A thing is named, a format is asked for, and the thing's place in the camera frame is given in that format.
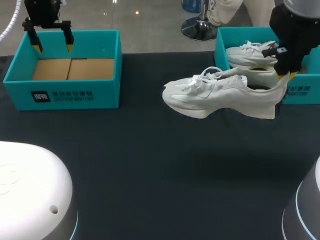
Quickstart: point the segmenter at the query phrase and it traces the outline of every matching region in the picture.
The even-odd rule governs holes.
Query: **teal box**
[[[74,30],[72,52],[62,31],[37,32],[40,54],[24,35],[4,78],[19,111],[111,109],[119,106],[122,49],[118,30]],[[114,59],[112,79],[32,81],[40,59]]]
[[[218,68],[229,70],[226,49],[250,41],[265,43],[279,39],[270,27],[220,27],[216,38],[214,59]],[[284,104],[320,104],[320,47],[306,56],[302,63],[307,74],[297,74],[289,83]]]

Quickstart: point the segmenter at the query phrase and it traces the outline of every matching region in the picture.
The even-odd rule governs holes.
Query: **black tablecloth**
[[[282,240],[284,207],[320,155],[320,106],[199,120],[162,102],[166,82],[213,64],[213,52],[124,54],[119,109],[18,112],[1,84],[0,141],[62,159],[84,240]]]

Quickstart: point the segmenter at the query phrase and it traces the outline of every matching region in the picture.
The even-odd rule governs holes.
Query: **white cable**
[[[3,33],[0,35],[0,42],[8,35],[10,30],[14,27],[14,24],[18,18],[18,14],[20,11],[21,1],[22,0],[16,0],[16,5],[15,5],[15,10],[14,10],[13,16],[11,18],[9,25],[6,27],[6,29],[3,31]]]

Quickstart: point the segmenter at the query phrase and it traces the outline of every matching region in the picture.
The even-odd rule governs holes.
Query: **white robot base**
[[[0,141],[0,239],[78,240],[71,176],[52,152]]]
[[[282,216],[284,240],[320,239],[320,158],[299,185]]]

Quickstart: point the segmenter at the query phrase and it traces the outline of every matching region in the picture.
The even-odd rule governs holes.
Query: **printed logo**
[[[31,91],[31,95],[36,103],[50,102],[49,95],[46,91]]]
[[[0,196],[10,192],[12,185],[20,179],[15,164],[0,164]]]

